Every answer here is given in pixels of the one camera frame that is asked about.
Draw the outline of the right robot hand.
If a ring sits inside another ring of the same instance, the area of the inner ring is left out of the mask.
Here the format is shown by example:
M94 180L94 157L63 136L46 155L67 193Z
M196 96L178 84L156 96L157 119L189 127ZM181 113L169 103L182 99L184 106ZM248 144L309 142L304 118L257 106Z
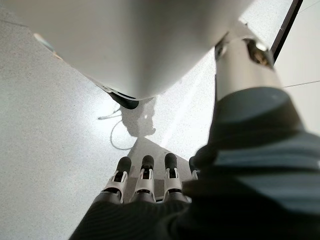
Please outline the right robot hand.
M154 196L154 159L142 159L124 203L131 159L121 158L73 240L317 240L320 138L305 130L282 88L273 56L243 23L215 46L209 139L181 182L164 158L164 195Z

